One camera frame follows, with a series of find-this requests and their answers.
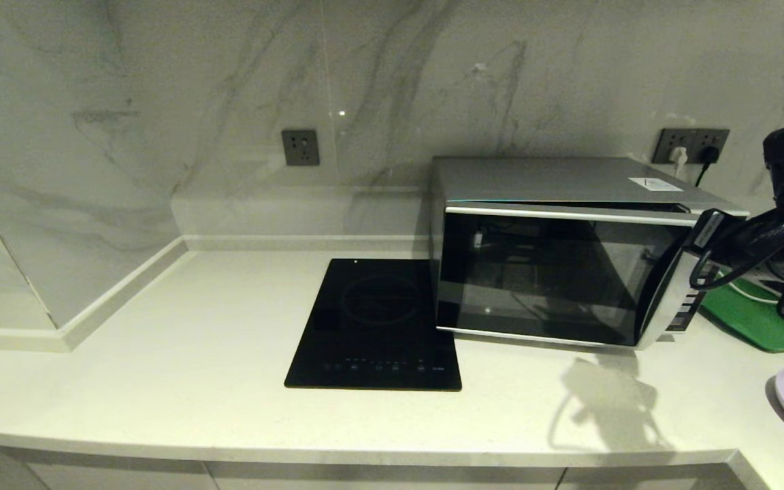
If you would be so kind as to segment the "silver microwave oven body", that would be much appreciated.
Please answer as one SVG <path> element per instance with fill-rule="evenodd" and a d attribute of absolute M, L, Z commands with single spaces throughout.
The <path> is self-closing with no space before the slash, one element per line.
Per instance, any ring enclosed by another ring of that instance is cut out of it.
<path fill-rule="evenodd" d="M 683 192 L 650 192 L 631 177 L 665 180 Z M 446 202 L 513 203 L 560 207 L 601 207 L 681 212 L 706 209 L 747 219 L 749 212 L 726 199 L 676 179 L 649 165 L 622 158 L 490 159 L 436 157 L 429 181 L 430 223 L 433 211 Z M 671 332 L 684 332 L 701 294 L 689 285 L 689 311 Z"/>

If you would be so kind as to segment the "white label sticker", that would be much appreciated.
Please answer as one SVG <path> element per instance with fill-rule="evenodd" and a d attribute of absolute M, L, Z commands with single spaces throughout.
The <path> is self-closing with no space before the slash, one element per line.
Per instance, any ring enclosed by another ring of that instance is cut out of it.
<path fill-rule="evenodd" d="M 672 185 L 671 183 L 662 179 L 631 177 L 629 178 L 629 180 L 631 180 L 632 183 L 641 186 L 650 192 L 673 192 L 673 193 L 683 192 L 683 189 L 681 187 Z"/>

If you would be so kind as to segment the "green plastic tray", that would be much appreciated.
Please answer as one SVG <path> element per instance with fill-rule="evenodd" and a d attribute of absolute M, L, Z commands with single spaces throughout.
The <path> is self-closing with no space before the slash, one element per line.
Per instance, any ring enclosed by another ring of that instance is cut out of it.
<path fill-rule="evenodd" d="M 765 353 L 784 353 L 784 319 L 776 313 L 780 295 L 738 279 L 707 291 L 700 313 L 716 326 Z"/>

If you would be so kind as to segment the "black induction cooktop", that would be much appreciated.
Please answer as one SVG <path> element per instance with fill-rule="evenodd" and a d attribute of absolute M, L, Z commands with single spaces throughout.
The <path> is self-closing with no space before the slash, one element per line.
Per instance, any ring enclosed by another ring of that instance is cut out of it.
<path fill-rule="evenodd" d="M 427 259 L 329 262 L 284 385 L 461 390 L 451 332 L 435 324 Z"/>

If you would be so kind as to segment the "grey double wall socket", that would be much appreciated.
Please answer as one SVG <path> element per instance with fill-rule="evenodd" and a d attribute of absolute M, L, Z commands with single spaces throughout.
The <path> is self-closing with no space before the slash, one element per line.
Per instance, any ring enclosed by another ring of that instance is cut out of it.
<path fill-rule="evenodd" d="M 715 164 L 721 157 L 729 135 L 730 130 L 724 128 L 664 128 L 657 134 L 651 163 L 672 164 L 672 151 L 684 148 L 688 164 Z"/>

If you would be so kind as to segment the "grey single wall socket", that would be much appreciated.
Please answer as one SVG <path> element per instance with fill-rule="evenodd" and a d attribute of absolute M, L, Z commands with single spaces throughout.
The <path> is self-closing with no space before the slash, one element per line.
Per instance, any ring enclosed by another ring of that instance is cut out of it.
<path fill-rule="evenodd" d="M 287 167 L 320 165 L 319 141 L 314 129 L 284 129 L 281 142 Z"/>

